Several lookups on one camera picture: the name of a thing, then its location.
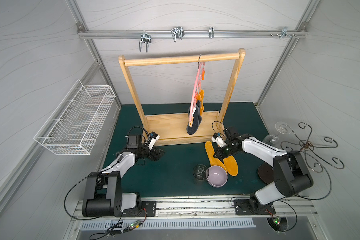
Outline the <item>wooden clothes rack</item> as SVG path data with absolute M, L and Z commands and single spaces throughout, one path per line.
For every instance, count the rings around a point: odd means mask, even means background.
M 144 128 L 150 132 L 153 131 L 160 135 L 160 139 L 157 141 L 157 144 L 159 146 L 195 144 L 208 141 L 214 134 L 213 127 L 216 127 L 218 130 L 222 130 L 222 122 L 225 118 L 231 97 L 233 95 L 233 91 L 238 80 L 241 67 L 243 65 L 245 54 L 245 49 L 239 49 L 236 53 L 201 55 L 201 62 L 205 63 L 228 60 L 233 60 L 235 63 L 220 111 L 204 112 L 202 114 L 202 122 L 200 123 L 197 132 L 193 135 L 188 135 L 186 130 L 189 123 L 189 112 L 148 116 L 145 115 L 129 68 L 139 66 L 197 63 L 199 56 L 128 60 L 125 58 L 125 56 L 120 55 L 119 64 Z

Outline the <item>yellow insole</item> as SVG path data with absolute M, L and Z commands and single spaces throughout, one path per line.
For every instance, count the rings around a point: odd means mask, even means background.
M 225 172 L 227 173 L 227 169 L 226 169 L 225 165 L 223 164 L 223 162 L 214 157 L 215 150 L 212 145 L 212 142 L 210 142 L 210 141 L 205 142 L 205 150 L 206 150 L 207 156 L 209 158 L 210 165 L 211 166 L 219 166 L 219 167 L 223 168 L 225 170 Z
M 199 106 L 200 115 L 202 115 L 204 112 L 204 94 L 205 94 L 205 92 L 202 89 L 199 91 L 199 94 L 198 94 L 198 101 L 200 102 L 200 106 Z
M 229 156 L 223 159 L 223 163 L 229 175 L 235 177 L 239 173 L 238 163 L 234 156 Z

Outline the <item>dark navy insole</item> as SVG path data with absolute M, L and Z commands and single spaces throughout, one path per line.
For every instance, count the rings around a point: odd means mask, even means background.
M 198 121 L 199 121 L 199 124 L 200 124 L 200 123 L 202 122 L 202 116 L 201 116 L 201 101 L 200 101 L 200 100 L 197 100 L 196 107 L 197 107 Z
M 188 135 L 193 135 L 197 132 L 198 128 L 199 128 L 199 121 L 198 121 L 198 116 L 197 116 L 197 107 L 195 110 L 195 113 L 193 115 L 193 121 L 192 121 L 192 126 L 190 127 L 189 125 L 187 125 L 187 133 Z

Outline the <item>yellow insole back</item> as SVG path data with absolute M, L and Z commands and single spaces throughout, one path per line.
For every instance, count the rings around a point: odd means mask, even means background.
M 205 94 L 205 92 L 202 89 L 199 91 L 199 94 L 198 94 L 198 101 L 200 102 L 200 106 L 199 106 L 200 115 L 202 115 L 204 112 L 204 94 Z

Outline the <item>pink clip hanger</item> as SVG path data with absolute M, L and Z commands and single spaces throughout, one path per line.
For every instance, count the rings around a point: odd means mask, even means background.
M 196 110 L 196 103 L 197 103 L 197 96 L 199 94 L 199 91 L 201 90 L 201 81 L 204 80 L 205 77 L 205 62 L 201 62 L 201 55 L 199 55 L 199 59 L 197 61 L 198 63 L 198 71 L 197 76 L 194 83 L 194 89 L 192 92 L 192 99 L 191 99 L 191 105 L 189 110 L 189 123 L 188 125 L 192 126 L 193 121 L 193 115 Z

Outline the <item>yellow insole front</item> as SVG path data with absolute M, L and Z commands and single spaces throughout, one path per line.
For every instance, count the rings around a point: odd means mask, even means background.
M 239 173 L 238 163 L 234 156 L 229 156 L 223 159 L 223 163 L 229 175 L 235 177 Z

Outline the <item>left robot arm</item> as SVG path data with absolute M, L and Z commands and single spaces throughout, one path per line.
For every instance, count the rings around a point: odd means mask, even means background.
M 143 208 L 140 194 L 124 193 L 121 179 L 139 159 L 158 161 L 164 154 L 164 150 L 155 146 L 123 149 L 110 165 L 90 173 L 86 179 L 82 215 L 99 218 L 120 217 L 125 211 L 139 214 Z

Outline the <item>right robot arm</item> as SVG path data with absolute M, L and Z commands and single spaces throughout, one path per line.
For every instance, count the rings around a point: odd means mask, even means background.
M 291 197 L 314 185 L 307 164 L 298 151 L 272 147 L 249 134 L 237 133 L 234 127 L 225 129 L 224 136 L 225 140 L 220 133 L 212 136 L 212 141 L 218 145 L 215 148 L 215 158 L 223 160 L 244 152 L 256 156 L 273 169 L 273 182 L 250 194 L 248 200 L 235 202 L 239 206 L 237 215 L 242 212 L 246 215 L 275 214 L 271 208 L 275 201 Z

